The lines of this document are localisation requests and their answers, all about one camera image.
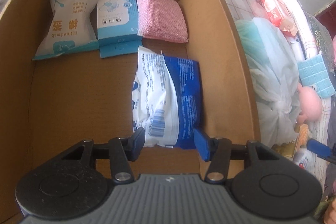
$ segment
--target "light blue plastic bag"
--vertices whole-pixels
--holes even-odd
[[[270,21],[238,20],[236,27],[250,68],[258,108],[261,142],[269,147],[291,142],[300,113],[299,73],[294,55]]]

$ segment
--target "snack package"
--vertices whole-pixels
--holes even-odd
[[[274,144],[272,150],[279,153],[283,157],[293,160],[295,152],[297,151],[298,142],[297,139],[291,141],[290,143],[283,143],[282,145]]]
[[[139,47],[132,107],[134,132],[146,132],[144,146],[194,149],[201,113],[198,63]]]
[[[270,22],[286,35],[295,36],[297,27],[286,6],[280,0],[261,0]]]
[[[97,1],[50,0],[54,17],[33,60],[98,50],[98,41],[90,23],[90,14]]]

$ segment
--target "pink sponge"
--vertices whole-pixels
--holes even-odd
[[[138,35],[170,42],[188,42],[188,31],[179,4],[174,0],[137,0]]]

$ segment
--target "red package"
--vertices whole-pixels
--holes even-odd
[[[261,0],[264,4],[270,22],[278,27],[286,35],[295,36],[297,33],[296,25],[289,14],[286,6],[279,0]]]

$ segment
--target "pink toy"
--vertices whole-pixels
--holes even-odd
[[[317,121],[322,115],[322,101],[317,95],[314,88],[310,86],[297,86],[299,92],[299,100],[301,105],[301,113],[297,118],[297,124],[303,124],[304,121]]]
[[[138,35],[170,42],[188,42],[188,31],[179,4],[174,0],[137,0]]]

